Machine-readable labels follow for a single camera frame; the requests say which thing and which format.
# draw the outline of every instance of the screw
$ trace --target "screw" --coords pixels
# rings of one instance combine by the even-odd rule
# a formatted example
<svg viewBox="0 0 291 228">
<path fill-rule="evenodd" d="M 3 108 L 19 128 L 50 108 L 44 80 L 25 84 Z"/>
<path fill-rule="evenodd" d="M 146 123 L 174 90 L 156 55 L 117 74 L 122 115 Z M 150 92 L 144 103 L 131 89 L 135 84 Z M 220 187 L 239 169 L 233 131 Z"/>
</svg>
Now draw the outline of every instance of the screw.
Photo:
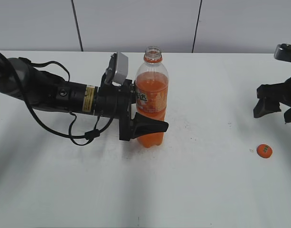
<svg viewBox="0 0 291 228">
<path fill-rule="evenodd" d="M 61 90 L 60 90 L 60 96 L 66 96 L 66 95 L 67 95 L 66 90 L 61 89 Z"/>
</svg>

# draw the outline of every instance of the bottle label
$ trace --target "bottle label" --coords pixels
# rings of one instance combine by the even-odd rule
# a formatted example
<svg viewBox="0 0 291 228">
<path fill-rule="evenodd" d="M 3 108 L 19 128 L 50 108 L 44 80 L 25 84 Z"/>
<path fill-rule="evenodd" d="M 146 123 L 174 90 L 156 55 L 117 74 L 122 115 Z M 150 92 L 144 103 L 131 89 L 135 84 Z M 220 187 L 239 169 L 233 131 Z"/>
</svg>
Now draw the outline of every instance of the bottle label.
<svg viewBox="0 0 291 228">
<path fill-rule="evenodd" d="M 166 108 L 168 87 L 157 92 L 149 92 L 136 88 L 136 94 L 137 107 L 146 113 L 158 113 Z"/>
</svg>

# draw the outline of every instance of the white wall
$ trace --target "white wall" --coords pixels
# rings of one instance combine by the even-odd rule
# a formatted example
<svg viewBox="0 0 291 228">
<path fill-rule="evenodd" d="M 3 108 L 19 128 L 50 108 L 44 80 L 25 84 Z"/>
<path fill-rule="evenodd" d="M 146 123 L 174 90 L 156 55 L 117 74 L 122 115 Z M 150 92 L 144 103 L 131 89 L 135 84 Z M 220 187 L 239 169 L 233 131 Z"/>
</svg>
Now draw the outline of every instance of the white wall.
<svg viewBox="0 0 291 228">
<path fill-rule="evenodd" d="M 74 0 L 84 51 L 191 52 L 200 0 Z M 291 0 L 203 0 L 194 52 L 291 43 Z M 0 0 L 0 50 L 74 50 L 71 0 Z"/>
<path fill-rule="evenodd" d="M 272 53 L 291 43 L 291 0 L 203 0 L 195 52 Z"/>
<path fill-rule="evenodd" d="M 75 50 L 70 0 L 0 0 L 0 50 Z"/>
<path fill-rule="evenodd" d="M 191 52 L 200 0 L 76 0 L 86 51 Z"/>
</svg>

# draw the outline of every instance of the cable connector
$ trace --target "cable connector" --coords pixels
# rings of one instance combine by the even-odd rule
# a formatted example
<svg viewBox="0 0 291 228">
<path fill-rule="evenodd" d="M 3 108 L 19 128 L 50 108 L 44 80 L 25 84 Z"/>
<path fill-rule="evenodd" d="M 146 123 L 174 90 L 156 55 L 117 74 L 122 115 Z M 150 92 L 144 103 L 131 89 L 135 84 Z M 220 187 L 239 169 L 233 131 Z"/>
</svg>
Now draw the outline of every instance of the cable connector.
<svg viewBox="0 0 291 228">
<path fill-rule="evenodd" d="M 100 136 L 100 131 L 98 129 L 91 130 L 89 132 L 86 132 L 84 136 L 86 140 L 94 140 L 94 138 L 97 138 Z"/>
</svg>

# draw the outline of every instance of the yellow label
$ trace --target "yellow label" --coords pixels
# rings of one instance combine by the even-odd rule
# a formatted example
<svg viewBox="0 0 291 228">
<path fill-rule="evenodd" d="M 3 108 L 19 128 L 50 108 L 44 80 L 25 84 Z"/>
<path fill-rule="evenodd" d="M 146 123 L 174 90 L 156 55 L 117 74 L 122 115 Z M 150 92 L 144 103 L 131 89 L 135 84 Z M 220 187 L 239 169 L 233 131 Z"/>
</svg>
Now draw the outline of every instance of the yellow label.
<svg viewBox="0 0 291 228">
<path fill-rule="evenodd" d="M 90 113 L 92 111 L 93 99 L 94 99 L 94 87 L 91 85 L 88 85 L 86 87 L 84 101 L 83 101 L 83 107 L 82 107 L 83 112 Z"/>
</svg>

